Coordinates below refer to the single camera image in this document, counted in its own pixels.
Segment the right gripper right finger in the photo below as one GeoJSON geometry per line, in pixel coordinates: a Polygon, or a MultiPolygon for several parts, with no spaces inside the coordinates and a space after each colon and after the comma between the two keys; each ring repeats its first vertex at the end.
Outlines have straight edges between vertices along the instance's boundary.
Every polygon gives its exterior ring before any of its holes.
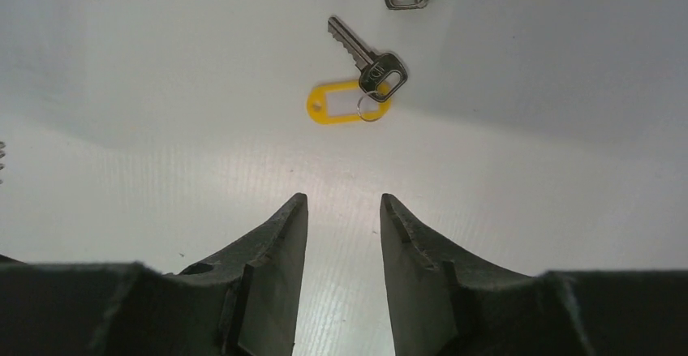
{"type": "Polygon", "coordinates": [[[687,273],[493,264],[381,196],[381,249],[398,355],[684,355],[687,273]]]}

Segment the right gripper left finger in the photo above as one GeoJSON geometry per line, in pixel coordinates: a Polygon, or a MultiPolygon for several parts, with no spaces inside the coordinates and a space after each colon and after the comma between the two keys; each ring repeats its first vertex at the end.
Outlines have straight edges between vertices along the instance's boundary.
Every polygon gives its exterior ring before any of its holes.
{"type": "Polygon", "coordinates": [[[177,274],[1,259],[4,355],[290,355],[307,196],[177,274]]]}

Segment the key with yellow tag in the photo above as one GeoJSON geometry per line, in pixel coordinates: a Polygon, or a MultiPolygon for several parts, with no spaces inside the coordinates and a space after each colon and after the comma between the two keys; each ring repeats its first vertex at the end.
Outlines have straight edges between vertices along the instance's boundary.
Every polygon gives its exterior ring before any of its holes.
{"type": "Polygon", "coordinates": [[[308,116],[321,125],[380,120],[389,111],[392,96],[409,79],[406,66],[395,53],[374,50],[336,15],[328,18],[327,30],[352,57],[359,78],[314,87],[305,104],[308,116]],[[359,93],[355,112],[331,115],[328,95],[350,91],[359,93]]]}

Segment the large keyring with yellow grip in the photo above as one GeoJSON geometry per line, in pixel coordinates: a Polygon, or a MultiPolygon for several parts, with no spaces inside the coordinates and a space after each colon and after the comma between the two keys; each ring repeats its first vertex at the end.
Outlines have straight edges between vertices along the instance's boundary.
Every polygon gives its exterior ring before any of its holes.
{"type": "Polygon", "coordinates": [[[6,147],[6,144],[5,144],[4,142],[1,141],[1,143],[0,143],[0,150],[1,150],[1,151],[0,151],[0,159],[1,159],[0,170],[1,170],[1,171],[5,168],[5,164],[2,162],[2,158],[4,158],[5,155],[6,155],[6,154],[5,154],[5,149],[4,149],[5,147],[6,147]]]}

